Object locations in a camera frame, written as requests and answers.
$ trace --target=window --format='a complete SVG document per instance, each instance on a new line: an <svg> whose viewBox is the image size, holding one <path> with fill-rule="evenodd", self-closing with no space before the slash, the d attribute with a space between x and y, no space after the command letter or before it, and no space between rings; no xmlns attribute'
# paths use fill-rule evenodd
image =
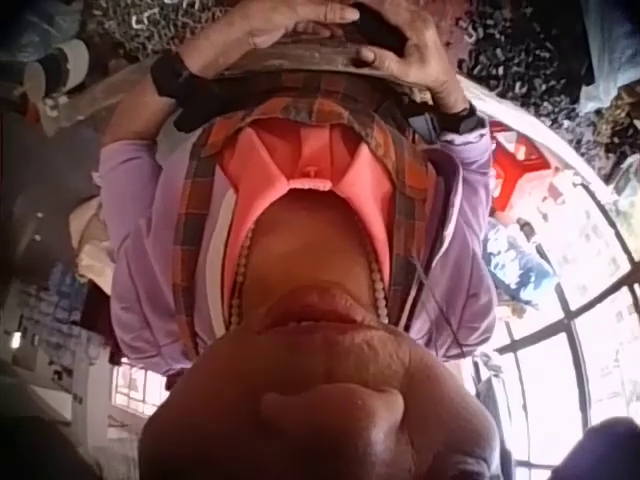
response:
<svg viewBox="0 0 640 480"><path fill-rule="evenodd" d="M548 480L551 476L549 470L539 468L516 468L516 480Z"/></svg>
<svg viewBox="0 0 640 480"><path fill-rule="evenodd" d="M518 353L529 413L533 463L556 465L582 437L573 360L565 335Z"/></svg>
<svg viewBox="0 0 640 480"><path fill-rule="evenodd" d="M111 403L148 417L169 396L164 389L164 377L157 373L134 367L123 361L113 369Z"/></svg>
<svg viewBox="0 0 640 480"><path fill-rule="evenodd" d="M554 180L554 186L560 198L530 208L525 216L575 309L628 272L631 265L585 189L574 186L572 177L566 175Z"/></svg>
<svg viewBox="0 0 640 480"><path fill-rule="evenodd" d="M631 416L640 422L640 323L629 290L576 320L591 393L591 421Z"/></svg>
<svg viewBox="0 0 640 480"><path fill-rule="evenodd" d="M544 304L539 309L517 305L512 307L499 307L498 318L509 322L511 332L515 339L526 337L537 332L543 327L560 320L564 314L560 307L558 297L554 294L544 299Z"/></svg>

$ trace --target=red stool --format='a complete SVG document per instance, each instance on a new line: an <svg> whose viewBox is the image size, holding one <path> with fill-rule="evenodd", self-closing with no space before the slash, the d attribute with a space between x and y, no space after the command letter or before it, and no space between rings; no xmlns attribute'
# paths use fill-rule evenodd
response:
<svg viewBox="0 0 640 480"><path fill-rule="evenodd" d="M528 137L503 123L493 120L490 129L495 145L493 207L506 212L523 200L542 200L555 173L547 158Z"/></svg>

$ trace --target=mouth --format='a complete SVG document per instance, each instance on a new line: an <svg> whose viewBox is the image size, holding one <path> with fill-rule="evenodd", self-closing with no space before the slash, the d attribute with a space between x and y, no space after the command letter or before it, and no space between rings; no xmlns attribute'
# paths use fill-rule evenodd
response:
<svg viewBox="0 0 640 480"><path fill-rule="evenodd" d="M346 333L380 329L378 319L335 285L296 288L265 312L258 333Z"/></svg>

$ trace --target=plaid shirt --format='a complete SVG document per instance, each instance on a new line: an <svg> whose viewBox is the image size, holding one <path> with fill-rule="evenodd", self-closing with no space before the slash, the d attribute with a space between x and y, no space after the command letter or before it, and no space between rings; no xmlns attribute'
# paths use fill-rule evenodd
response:
<svg viewBox="0 0 640 480"><path fill-rule="evenodd" d="M399 94L385 82L344 74L287 72L235 79L235 92L251 92L253 103L214 119L196 140L187 167L174 238L172 269L176 321L191 360L198 355L195 327L195 271L211 206L219 153L228 139L264 118L308 125L346 125L383 163L394 184L389 318L399 325L416 280L412 257L424 259L431 246L425 232L437 176L396 105Z"/></svg>

